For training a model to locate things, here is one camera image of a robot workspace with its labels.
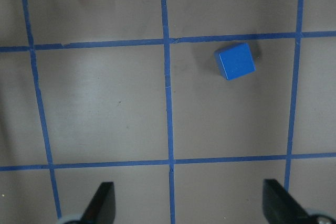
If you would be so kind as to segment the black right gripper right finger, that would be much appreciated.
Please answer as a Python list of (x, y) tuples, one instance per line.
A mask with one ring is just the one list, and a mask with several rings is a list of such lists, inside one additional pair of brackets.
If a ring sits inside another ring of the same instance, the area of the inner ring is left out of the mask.
[(265, 179), (262, 187), (263, 214), (268, 223), (310, 223), (309, 214), (275, 179)]

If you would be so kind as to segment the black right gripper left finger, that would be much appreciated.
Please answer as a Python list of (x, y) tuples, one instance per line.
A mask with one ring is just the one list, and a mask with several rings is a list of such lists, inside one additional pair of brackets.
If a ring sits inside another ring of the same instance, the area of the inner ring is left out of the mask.
[(101, 183), (79, 223), (114, 223), (115, 203), (114, 183)]

